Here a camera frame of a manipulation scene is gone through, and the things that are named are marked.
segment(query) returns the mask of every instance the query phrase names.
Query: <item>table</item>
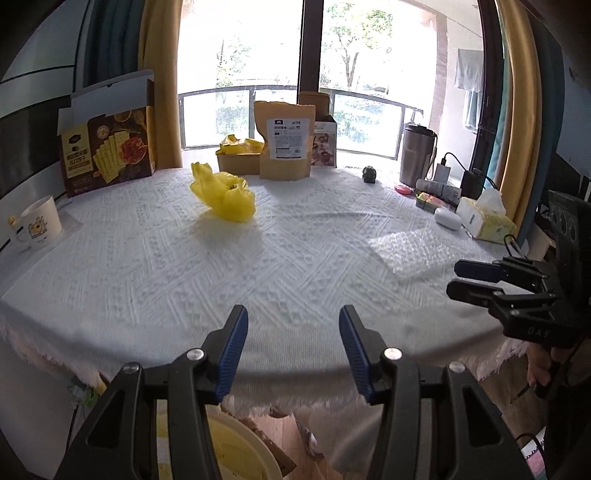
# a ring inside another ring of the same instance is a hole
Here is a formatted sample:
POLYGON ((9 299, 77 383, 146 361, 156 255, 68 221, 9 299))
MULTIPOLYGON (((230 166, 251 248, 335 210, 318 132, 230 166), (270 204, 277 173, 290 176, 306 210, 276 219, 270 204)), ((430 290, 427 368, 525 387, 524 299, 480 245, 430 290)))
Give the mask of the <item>table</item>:
POLYGON ((246 224, 212 216, 181 169, 69 200, 60 214, 75 227, 57 245, 0 255, 0 271, 20 269, 0 281, 0 325, 96 385, 99 371, 199 346, 242 303, 250 328, 228 398, 239 414, 358 401, 338 333, 344 304, 406 355, 462 359, 479 377, 522 348, 484 309, 445 295, 456 260, 489 261, 502 246, 447 231, 357 170, 248 180, 257 211, 246 224))

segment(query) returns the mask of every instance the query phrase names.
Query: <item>blue gripper pad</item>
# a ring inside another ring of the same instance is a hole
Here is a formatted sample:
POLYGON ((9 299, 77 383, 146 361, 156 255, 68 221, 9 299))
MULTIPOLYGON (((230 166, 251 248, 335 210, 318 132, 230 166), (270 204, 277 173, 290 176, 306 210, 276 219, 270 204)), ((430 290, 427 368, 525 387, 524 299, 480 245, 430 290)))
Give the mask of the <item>blue gripper pad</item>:
POLYGON ((351 314, 357 315, 355 309, 350 312, 347 306, 341 308, 339 313, 340 337, 347 353, 347 359, 349 359, 357 391, 365 397, 369 404, 372 404, 375 391, 371 381, 371 363, 363 348, 351 314))
MULTIPOLYGON (((220 349, 218 350, 220 351, 219 356, 217 358, 215 358, 215 354, 209 356, 209 361, 213 363, 214 367, 217 366, 217 384, 213 394, 219 403, 230 393, 238 362, 242 355, 242 348, 248 334, 248 312, 246 308, 242 305, 235 305, 223 329, 212 333, 220 334, 214 338, 219 342, 223 342, 221 345, 215 345, 217 349, 220 349)), ((209 335, 203 343, 203 349, 210 354, 206 345, 208 340, 209 335)))

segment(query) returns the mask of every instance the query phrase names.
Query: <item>yellow plastic bag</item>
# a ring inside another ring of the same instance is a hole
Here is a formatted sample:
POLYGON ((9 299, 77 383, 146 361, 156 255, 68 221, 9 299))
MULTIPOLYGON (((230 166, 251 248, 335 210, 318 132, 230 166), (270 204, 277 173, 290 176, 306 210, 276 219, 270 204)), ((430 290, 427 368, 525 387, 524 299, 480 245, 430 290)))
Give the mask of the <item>yellow plastic bag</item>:
POLYGON ((247 222, 255 214, 255 194, 248 183, 226 171, 212 173, 207 163, 192 163, 191 191, 215 215, 231 222, 247 222))

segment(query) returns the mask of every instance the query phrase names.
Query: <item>hanging clothes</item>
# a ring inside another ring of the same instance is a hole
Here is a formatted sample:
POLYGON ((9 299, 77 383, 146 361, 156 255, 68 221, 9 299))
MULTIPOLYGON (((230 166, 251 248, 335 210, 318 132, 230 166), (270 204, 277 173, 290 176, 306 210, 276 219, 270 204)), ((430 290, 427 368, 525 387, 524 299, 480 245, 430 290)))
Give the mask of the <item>hanging clothes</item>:
POLYGON ((482 50, 457 51, 456 79, 454 85, 466 91, 463 110, 464 127, 476 132, 482 109, 482 85, 484 75, 484 52, 482 50))

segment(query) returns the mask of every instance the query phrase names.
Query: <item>white mug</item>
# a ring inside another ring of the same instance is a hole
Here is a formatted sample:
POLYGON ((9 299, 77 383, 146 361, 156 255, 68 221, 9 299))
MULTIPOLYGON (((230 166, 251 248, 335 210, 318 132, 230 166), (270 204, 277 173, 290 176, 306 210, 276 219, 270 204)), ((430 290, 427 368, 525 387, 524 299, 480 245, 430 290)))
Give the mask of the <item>white mug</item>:
POLYGON ((61 233, 60 217, 52 196, 37 200, 18 217, 11 216, 8 225, 11 241, 34 250, 43 248, 61 233))

